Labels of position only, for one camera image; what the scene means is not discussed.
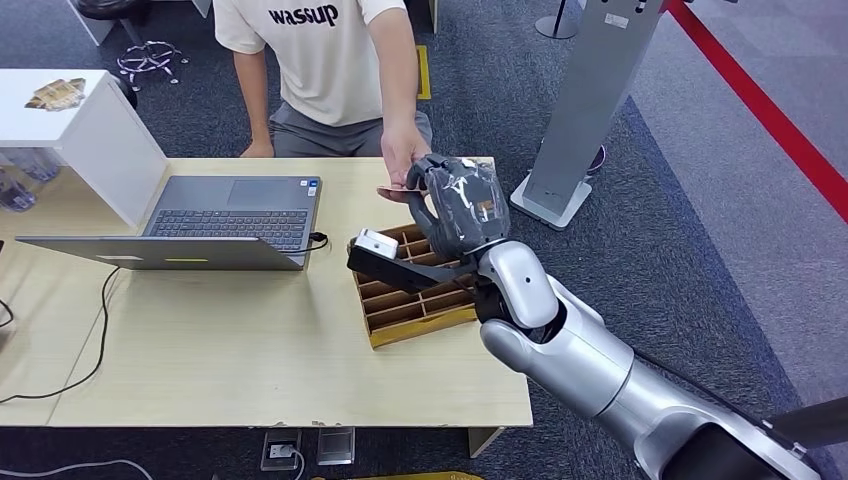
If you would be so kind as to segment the person's left hand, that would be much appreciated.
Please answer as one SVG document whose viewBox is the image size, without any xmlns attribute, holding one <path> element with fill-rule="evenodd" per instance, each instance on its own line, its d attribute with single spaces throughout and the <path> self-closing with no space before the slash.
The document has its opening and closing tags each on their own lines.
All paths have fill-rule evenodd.
<svg viewBox="0 0 848 480">
<path fill-rule="evenodd" d="M 412 164 L 431 152 L 414 123 L 398 123 L 384 127 L 381 150 L 389 174 L 391 188 L 405 188 Z"/>
</svg>

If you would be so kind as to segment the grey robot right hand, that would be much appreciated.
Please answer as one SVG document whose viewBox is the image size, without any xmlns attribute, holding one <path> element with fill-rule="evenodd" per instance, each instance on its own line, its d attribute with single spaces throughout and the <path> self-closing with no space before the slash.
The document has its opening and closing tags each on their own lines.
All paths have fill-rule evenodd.
<svg viewBox="0 0 848 480">
<path fill-rule="evenodd" d="M 412 164 L 406 188 L 410 214 L 445 259 L 509 236 L 508 202 L 490 161 L 431 153 Z"/>
</svg>

